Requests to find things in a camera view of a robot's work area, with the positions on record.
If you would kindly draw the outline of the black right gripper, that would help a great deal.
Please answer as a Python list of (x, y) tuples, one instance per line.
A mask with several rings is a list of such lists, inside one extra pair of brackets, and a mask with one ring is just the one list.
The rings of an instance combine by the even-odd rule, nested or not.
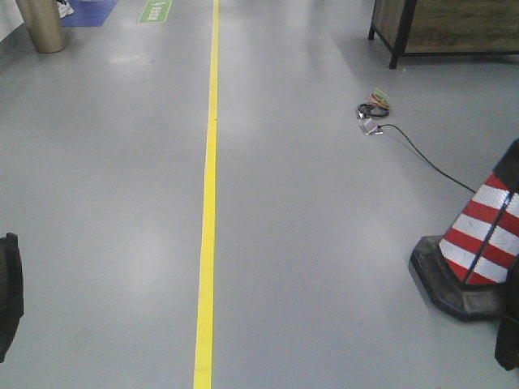
[(507, 371), (518, 367), (518, 266), (508, 273), (505, 312), (495, 344), (495, 359)]

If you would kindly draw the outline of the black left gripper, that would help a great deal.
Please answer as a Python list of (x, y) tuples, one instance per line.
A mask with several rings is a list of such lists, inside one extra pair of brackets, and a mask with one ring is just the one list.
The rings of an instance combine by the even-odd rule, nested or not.
[(24, 279), (19, 239), (14, 233), (1, 238), (1, 363), (12, 345), (24, 315)]

